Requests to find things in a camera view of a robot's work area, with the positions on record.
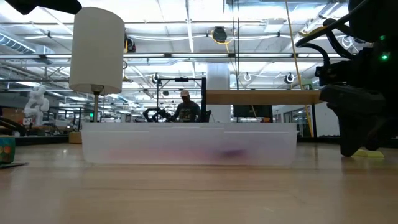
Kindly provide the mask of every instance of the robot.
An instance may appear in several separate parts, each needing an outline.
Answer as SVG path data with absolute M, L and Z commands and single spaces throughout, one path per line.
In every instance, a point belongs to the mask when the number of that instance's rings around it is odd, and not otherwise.
M 44 98 L 46 89 L 42 86 L 34 87 L 29 93 L 29 101 L 25 105 L 24 113 L 25 117 L 35 116 L 35 124 L 40 126 L 43 124 L 43 112 L 46 112 L 50 108 L 49 100 Z

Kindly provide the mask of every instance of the shelf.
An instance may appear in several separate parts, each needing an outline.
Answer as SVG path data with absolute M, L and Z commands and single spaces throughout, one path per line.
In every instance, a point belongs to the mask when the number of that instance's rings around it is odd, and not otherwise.
M 208 105 L 311 105 L 319 90 L 207 90 Z

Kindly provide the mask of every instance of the translucent plastic bin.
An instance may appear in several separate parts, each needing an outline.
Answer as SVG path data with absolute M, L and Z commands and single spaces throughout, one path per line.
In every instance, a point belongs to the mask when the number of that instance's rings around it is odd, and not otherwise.
M 85 123 L 86 161 L 112 164 L 289 165 L 289 123 Z

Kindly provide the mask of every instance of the pillar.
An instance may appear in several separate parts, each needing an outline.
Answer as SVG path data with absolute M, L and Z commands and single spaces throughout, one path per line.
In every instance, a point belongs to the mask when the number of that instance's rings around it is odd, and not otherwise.
M 229 90 L 229 68 L 227 63 L 207 64 L 207 90 Z M 231 122 L 231 105 L 207 105 L 211 110 L 210 122 Z

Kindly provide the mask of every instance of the person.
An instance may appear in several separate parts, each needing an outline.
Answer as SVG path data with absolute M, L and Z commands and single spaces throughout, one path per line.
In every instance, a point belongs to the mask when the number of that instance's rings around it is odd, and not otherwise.
M 190 99 L 189 91 L 182 90 L 180 96 L 183 102 L 177 106 L 171 120 L 180 118 L 180 122 L 200 122 L 200 107 Z

